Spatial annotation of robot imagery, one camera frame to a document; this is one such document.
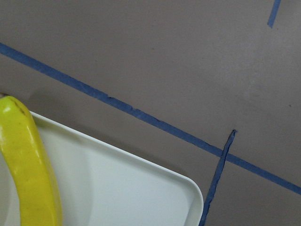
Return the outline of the yellow banana basket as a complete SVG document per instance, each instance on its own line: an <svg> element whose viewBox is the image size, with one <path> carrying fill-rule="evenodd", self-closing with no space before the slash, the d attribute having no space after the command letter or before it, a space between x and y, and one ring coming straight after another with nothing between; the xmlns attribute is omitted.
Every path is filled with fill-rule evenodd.
<svg viewBox="0 0 301 226"><path fill-rule="evenodd" d="M61 226L60 192L48 154L28 108L0 98L0 151L14 180L22 226Z"/></svg>

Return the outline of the white bear plate tray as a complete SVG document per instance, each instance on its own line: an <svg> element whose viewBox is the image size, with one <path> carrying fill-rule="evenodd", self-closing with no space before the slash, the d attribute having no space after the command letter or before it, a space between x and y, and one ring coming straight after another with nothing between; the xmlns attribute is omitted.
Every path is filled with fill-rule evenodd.
<svg viewBox="0 0 301 226"><path fill-rule="evenodd" d="M33 114L59 184L66 226L196 226L194 181Z"/></svg>

